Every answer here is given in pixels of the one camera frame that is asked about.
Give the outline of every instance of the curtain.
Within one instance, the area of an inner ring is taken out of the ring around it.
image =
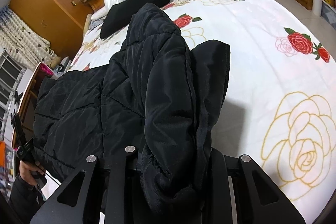
[[[50,42],[34,33],[8,6],[0,11],[0,46],[32,71],[39,62],[49,64],[56,57]]]

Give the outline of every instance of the hand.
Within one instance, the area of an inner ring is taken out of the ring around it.
[[[32,186],[35,186],[37,184],[37,181],[33,178],[31,171],[39,172],[41,175],[44,175],[44,168],[40,163],[37,161],[35,163],[36,165],[33,165],[29,162],[20,161],[20,176],[21,178],[29,183]]]

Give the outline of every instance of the black sleeve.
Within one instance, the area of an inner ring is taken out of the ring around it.
[[[35,187],[25,182],[20,175],[17,176],[8,204],[24,224],[29,224],[40,208],[37,194]]]

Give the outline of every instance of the tiled floor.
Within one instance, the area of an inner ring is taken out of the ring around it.
[[[295,15],[336,58],[336,30],[323,18],[308,11],[295,0],[275,0]]]

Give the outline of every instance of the black cloth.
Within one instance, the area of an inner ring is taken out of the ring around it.
[[[36,188],[25,182],[20,175],[16,177],[8,205],[23,224],[29,224],[40,208],[37,202],[38,194],[40,193]]]
[[[146,3],[163,7],[169,3],[169,0],[126,0],[113,5],[101,27],[100,38],[105,39],[129,24],[132,16]]]
[[[152,212],[165,219],[199,212],[229,68],[229,45],[207,41],[190,51],[169,17],[146,4],[108,65],[43,81],[36,160],[63,181],[88,155],[134,145]]]

